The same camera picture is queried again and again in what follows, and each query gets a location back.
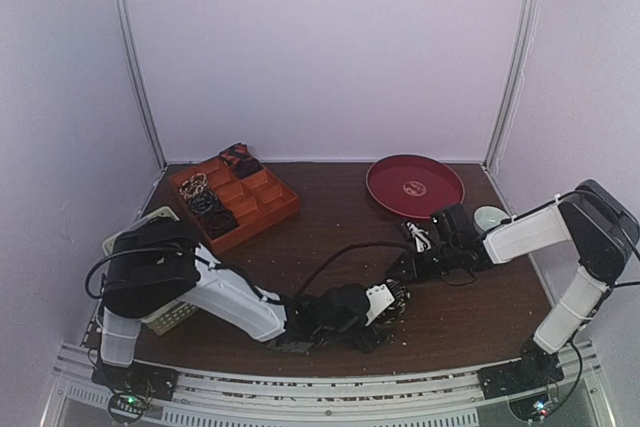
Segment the black white floral tie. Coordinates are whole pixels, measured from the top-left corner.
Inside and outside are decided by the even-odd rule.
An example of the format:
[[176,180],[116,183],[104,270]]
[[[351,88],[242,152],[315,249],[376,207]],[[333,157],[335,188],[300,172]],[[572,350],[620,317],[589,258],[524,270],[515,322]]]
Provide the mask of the black white floral tie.
[[398,280],[386,279],[385,284],[394,301],[374,320],[378,336],[386,341],[392,335],[392,324],[405,313],[411,294],[405,284]]

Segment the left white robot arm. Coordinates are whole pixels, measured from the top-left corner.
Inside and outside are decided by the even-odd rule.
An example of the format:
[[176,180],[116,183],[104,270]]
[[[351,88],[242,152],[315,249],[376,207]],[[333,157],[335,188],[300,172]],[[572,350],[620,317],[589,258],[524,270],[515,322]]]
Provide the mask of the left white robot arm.
[[383,341],[377,324],[402,305],[391,280],[371,287],[345,284],[319,296],[286,296],[254,283],[240,267],[219,260],[199,232],[162,217],[122,232],[112,250],[89,270],[105,272],[97,291],[102,306],[98,350],[106,376],[123,391],[137,389],[144,371],[134,362],[143,318],[177,301],[195,306],[273,350],[305,354],[336,341],[364,352]]

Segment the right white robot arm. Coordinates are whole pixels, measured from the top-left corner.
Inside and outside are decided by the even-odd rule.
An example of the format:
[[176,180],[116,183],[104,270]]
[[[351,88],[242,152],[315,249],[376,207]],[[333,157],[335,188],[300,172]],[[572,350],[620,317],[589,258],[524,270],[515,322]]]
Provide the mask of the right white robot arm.
[[402,228],[411,247],[387,270],[400,282],[423,282],[461,269],[470,275],[552,246],[572,244],[576,274],[560,300],[522,347],[513,366],[519,387],[535,387],[551,371],[557,353],[597,313],[618,286],[629,260],[639,254],[639,221],[593,179],[524,214],[504,215],[482,230],[460,204],[430,217],[437,237],[418,224]]

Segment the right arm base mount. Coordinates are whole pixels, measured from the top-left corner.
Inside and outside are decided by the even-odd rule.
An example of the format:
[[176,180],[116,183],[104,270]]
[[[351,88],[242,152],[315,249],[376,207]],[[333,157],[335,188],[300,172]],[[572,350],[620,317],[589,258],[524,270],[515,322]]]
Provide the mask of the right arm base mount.
[[549,354],[528,339],[518,360],[481,368],[478,380],[485,400],[507,397],[510,412],[520,421],[541,422],[554,404],[551,387],[564,373],[557,353]]

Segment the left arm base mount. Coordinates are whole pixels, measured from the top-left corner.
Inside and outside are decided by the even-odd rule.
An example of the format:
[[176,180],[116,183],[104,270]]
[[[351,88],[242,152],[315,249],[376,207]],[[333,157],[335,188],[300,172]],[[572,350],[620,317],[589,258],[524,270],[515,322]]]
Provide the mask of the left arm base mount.
[[106,411],[115,426],[131,426],[153,408],[154,400],[171,401],[177,386],[176,369],[134,361],[129,367],[107,365],[98,348],[87,358],[93,369],[91,382],[110,393]]

